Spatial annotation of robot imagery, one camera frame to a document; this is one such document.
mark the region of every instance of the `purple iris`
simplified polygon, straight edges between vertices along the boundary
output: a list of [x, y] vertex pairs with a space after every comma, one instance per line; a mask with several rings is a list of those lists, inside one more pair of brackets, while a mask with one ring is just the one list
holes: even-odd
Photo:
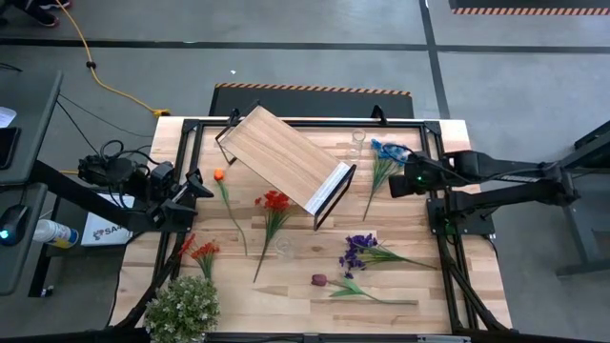
[[343, 268], [347, 268], [345, 277], [353, 278], [354, 276], [350, 273], [351, 269], [365, 270], [366, 263], [358, 258], [359, 254], [364, 253], [364, 248], [372, 248], [377, 245], [377, 239], [373, 237], [372, 233], [368, 235], [355, 235], [348, 236], [345, 238], [348, 244], [348, 250], [345, 251], [345, 255], [339, 257], [339, 264]]

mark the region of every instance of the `green plant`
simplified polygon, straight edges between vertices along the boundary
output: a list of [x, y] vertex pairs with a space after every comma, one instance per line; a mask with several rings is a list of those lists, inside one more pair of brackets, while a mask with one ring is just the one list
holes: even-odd
[[201, 276], [180, 276], [146, 305], [144, 325], [157, 343], [193, 343], [218, 325], [218, 293]]

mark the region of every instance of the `black and orange striped mat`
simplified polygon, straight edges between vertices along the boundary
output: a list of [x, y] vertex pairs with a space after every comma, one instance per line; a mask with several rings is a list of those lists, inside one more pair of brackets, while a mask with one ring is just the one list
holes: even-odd
[[237, 82], [216, 84], [210, 115], [246, 111], [255, 101], [277, 116], [368, 118], [379, 105], [388, 118], [414, 118], [408, 91]]
[[454, 14], [608, 15], [610, 0], [449, 0]]

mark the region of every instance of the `clear glass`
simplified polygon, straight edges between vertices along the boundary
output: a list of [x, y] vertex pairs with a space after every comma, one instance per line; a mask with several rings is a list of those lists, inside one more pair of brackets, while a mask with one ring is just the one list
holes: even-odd
[[293, 241], [285, 236], [278, 237], [275, 242], [275, 252], [280, 260], [292, 260], [295, 258], [295, 246]]
[[350, 161], [357, 161], [360, 159], [362, 154], [362, 144], [366, 138], [366, 132], [361, 129], [352, 131], [352, 142], [347, 149], [347, 159]]

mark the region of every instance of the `concrete floor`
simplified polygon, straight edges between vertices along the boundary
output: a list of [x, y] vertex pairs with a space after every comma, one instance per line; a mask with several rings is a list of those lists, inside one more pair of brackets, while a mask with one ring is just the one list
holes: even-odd
[[[442, 45], [610, 47], [608, 17], [457, 16], [445, 0], [428, 3]], [[426, 43], [417, 0], [184, 0], [179, 6], [158, 0], [80, 0], [72, 13], [90, 39]], [[11, 25], [0, 30], [0, 37], [76, 38], [66, 18], [58, 29], [43, 30], [17, 10], [7, 17]], [[214, 84], [239, 81], [406, 90], [413, 93], [417, 118], [439, 118], [425, 51], [100, 48], [92, 53], [107, 83], [176, 115], [205, 115]], [[607, 54], [440, 53], [438, 59], [451, 118], [465, 119], [474, 149], [495, 158], [561, 158], [576, 139], [610, 119]], [[62, 92], [69, 98], [125, 129], [153, 133], [149, 113], [92, 82], [82, 49], [0, 46], [0, 62], [26, 72], [62, 70]], [[128, 147], [151, 141], [68, 109], [94, 145], [112, 138]], [[57, 111], [41, 158], [57, 169], [74, 169], [89, 153]], [[556, 268], [578, 261], [561, 210], [522, 204], [500, 209], [494, 221], [515, 328], [610, 340], [610, 272], [555, 277]], [[23, 280], [31, 277], [37, 251], [32, 249]], [[25, 292], [0, 298], [0, 313], [11, 313], [3, 316], [0, 337], [104, 327], [121, 257], [56, 261], [52, 298], [27, 299]]]

